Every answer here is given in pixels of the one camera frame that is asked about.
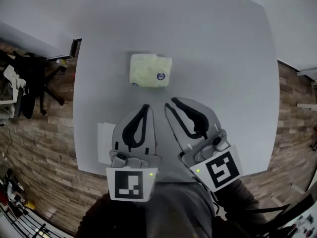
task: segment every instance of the gray table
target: gray table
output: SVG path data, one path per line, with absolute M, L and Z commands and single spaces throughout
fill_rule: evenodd
M 97 123 L 118 123 L 143 103 L 155 112 L 159 178 L 190 180 L 163 113 L 186 97 L 211 107 L 239 151 L 244 174 L 264 171 L 279 108 L 279 77 L 264 9 L 250 0 L 90 0 L 80 21 L 83 41 L 74 91 L 78 168 L 105 175 L 98 163 Z M 129 84 L 134 53 L 173 59 L 166 89 Z

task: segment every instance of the white paper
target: white paper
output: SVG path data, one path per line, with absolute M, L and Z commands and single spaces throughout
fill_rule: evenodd
M 98 124 L 98 162 L 111 165 L 109 151 L 112 149 L 112 134 L 115 124 Z

